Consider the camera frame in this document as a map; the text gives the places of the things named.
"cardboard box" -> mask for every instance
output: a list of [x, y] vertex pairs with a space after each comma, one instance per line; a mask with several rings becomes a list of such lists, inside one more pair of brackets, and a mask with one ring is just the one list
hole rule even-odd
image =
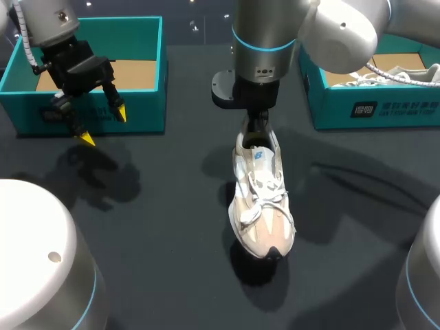
[[[88, 41], [96, 56], [111, 60], [114, 83], [126, 105], [127, 122], [121, 123], [109, 111], [100, 88], [72, 101], [92, 135], [164, 130], [168, 68], [162, 32], [161, 17], [80, 19], [77, 39]], [[41, 51], [33, 52], [38, 60]], [[69, 134], [50, 107], [56, 92], [47, 72], [32, 73], [20, 38], [0, 82], [0, 102], [19, 135]]]
[[[116, 89], [154, 89], [156, 77], [155, 60], [115, 60], [111, 62]], [[45, 71], [40, 75], [37, 91], [56, 91], [55, 82]]]
[[[369, 63], [371, 63], [372, 65], [376, 65], [374, 59], [372, 58]], [[363, 76], [365, 74], [372, 74], [372, 72], [367, 69], [366, 67], [361, 68], [361, 70], [356, 72], [357, 74], [359, 74], [360, 76]], [[349, 81], [354, 81], [355, 79], [350, 76], [349, 74], [333, 74], [331, 72], [325, 72], [325, 78], [327, 79], [327, 83], [329, 84], [329, 86], [334, 86], [337, 84], [344, 84], [347, 83]]]
[[[440, 63], [440, 50], [385, 35], [373, 60], [384, 71], [397, 65], [423, 69]], [[304, 49], [299, 64], [316, 129], [440, 126], [440, 89], [412, 85], [332, 87], [326, 72]]]

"blue ring light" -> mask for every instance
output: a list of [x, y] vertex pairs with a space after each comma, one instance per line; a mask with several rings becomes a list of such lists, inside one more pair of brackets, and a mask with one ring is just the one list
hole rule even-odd
[[417, 300], [417, 298], [415, 298], [415, 294], [413, 291], [413, 288], [411, 287], [411, 283], [410, 283], [410, 276], [409, 276], [409, 271], [408, 271], [408, 264], [409, 264], [409, 260], [410, 260], [410, 254], [411, 254], [411, 250], [408, 253], [408, 258], [406, 259], [406, 280], [408, 281], [408, 287], [410, 289], [411, 292], [411, 296], [414, 299], [416, 305], [418, 306], [418, 308], [420, 309], [420, 311], [423, 313], [423, 315], [426, 317], [426, 319], [437, 329], [440, 330], [440, 326], [437, 325], [432, 318], [429, 317], [428, 313], [425, 312], [424, 308], [420, 305], [420, 302]]
[[78, 320], [78, 322], [75, 324], [75, 327], [71, 328], [71, 330], [77, 330], [77, 328], [80, 326], [81, 322], [84, 320], [85, 316], [87, 315], [87, 312], [89, 311], [89, 308], [91, 306], [91, 302], [94, 301], [94, 296], [95, 296], [95, 290], [96, 290], [96, 268], [95, 268], [95, 281], [93, 283], [93, 290], [91, 292], [91, 297], [90, 297], [90, 301], [89, 304], [87, 305], [84, 313], [82, 313], [81, 318]]
[[233, 26], [232, 26], [232, 33], [233, 33], [235, 39], [236, 39], [237, 41], [239, 41], [243, 46], [246, 46], [247, 48], [249, 48], [249, 49], [251, 49], [251, 50], [256, 50], [256, 51], [258, 51], [258, 52], [277, 52], [277, 51], [279, 51], [279, 50], [283, 50], [283, 49], [285, 49], [285, 48], [288, 48], [288, 47], [292, 46], [293, 43], [295, 42], [295, 40], [292, 40], [292, 41], [290, 41], [289, 43], [287, 43], [286, 45], [281, 46], [281, 47], [277, 47], [277, 48], [260, 48], [260, 47], [252, 46], [252, 45], [250, 45], [250, 44], [248, 44], [248, 43], [245, 43], [243, 40], [241, 40], [241, 39], [239, 38], [239, 36], [237, 36], [237, 33], [235, 33], [235, 31], [234, 31], [234, 27], [233, 27]]

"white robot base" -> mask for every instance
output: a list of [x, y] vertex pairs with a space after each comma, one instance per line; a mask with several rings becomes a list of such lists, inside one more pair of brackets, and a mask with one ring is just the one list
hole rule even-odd
[[103, 330], [105, 284], [64, 205], [0, 180], [0, 329]]
[[429, 210], [403, 266], [396, 305], [406, 330], [440, 330], [440, 198]]

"sneaker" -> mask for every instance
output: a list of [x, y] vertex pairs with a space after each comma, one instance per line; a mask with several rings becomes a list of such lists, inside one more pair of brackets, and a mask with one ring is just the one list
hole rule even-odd
[[[440, 64], [434, 64], [429, 69], [407, 70], [403, 67], [395, 67], [388, 71], [389, 74], [399, 76], [404, 74], [408, 79], [421, 81], [423, 83], [440, 83]], [[394, 85], [405, 85], [399, 82], [393, 82]]]
[[[429, 69], [423, 70], [408, 70], [403, 67], [396, 66], [390, 71], [389, 74], [403, 78], [405, 80], [421, 81], [423, 83], [440, 83], [440, 65], [434, 64]], [[350, 76], [354, 77], [356, 81], [347, 82], [345, 84], [334, 85], [334, 87], [353, 87], [353, 86], [380, 86], [380, 85], [405, 85], [402, 82], [386, 79], [381, 76], [377, 76], [374, 73], [365, 74], [360, 76], [358, 73], [353, 72]]]
[[250, 254], [259, 259], [279, 259], [292, 248], [296, 232], [284, 186], [280, 146], [269, 124], [255, 135], [248, 133], [245, 120], [232, 156], [236, 188], [229, 218], [235, 236]]
[[[399, 72], [396, 74], [392, 74], [394, 76], [409, 80], [410, 76], [405, 72]], [[383, 86], [383, 85], [404, 85], [399, 82], [395, 82], [390, 79], [386, 79], [384, 77], [378, 76], [377, 74], [365, 74], [363, 76], [359, 75], [357, 72], [353, 72], [350, 74], [355, 81], [346, 82], [344, 84], [337, 84], [333, 87], [357, 87], [357, 86]]]

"shoelace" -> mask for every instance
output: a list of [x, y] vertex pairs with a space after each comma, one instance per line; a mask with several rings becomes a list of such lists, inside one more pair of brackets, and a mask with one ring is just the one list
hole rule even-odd
[[388, 80], [382, 77], [375, 77], [370, 78], [371, 76], [374, 76], [375, 74], [365, 74], [363, 76], [359, 75], [356, 72], [353, 72], [350, 74], [353, 78], [356, 79], [356, 81], [351, 81], [346, 84], [343, 84], [344, 86], [369, 86], [369, 85], [386, 85], [388, 83]]
[[253, 191], [252, 201], [255, 204], [252, 208], [242, 213], [240, 217], [241, 224], [244, 226], [252, 225], [259, 219], [266, 206], [271, 206], [280, 210], [289, 219], [290, 223], [293, 223], [294, 220], [290, 213], [280, 205], [283, 197], [287, 194], [287, 191], [284, 188], [281, 188], [284, 181], [283, 174], [281, 174], [280, 179], [273, 178], [266, 182], [260, 182], [263, 185], [262, 188], [256, 186], [254, 180], [252, 180], [251, 173], [248, 173], [247, 176]]

